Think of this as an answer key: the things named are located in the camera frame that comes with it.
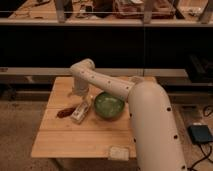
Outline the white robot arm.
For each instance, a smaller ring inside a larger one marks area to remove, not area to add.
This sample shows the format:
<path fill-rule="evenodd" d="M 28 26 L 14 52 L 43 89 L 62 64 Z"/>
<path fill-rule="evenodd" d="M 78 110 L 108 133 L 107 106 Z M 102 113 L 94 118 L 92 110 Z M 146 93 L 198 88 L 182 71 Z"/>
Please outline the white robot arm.
<path fill-rule="evenodd" d="M 73 64 L 70 72 L 76 94 L 87 93 L 92 84 L 129 104 L 138 171 L 187 171 L 171 103 L 161 85 L 98 73 L 91 59 Z"/>

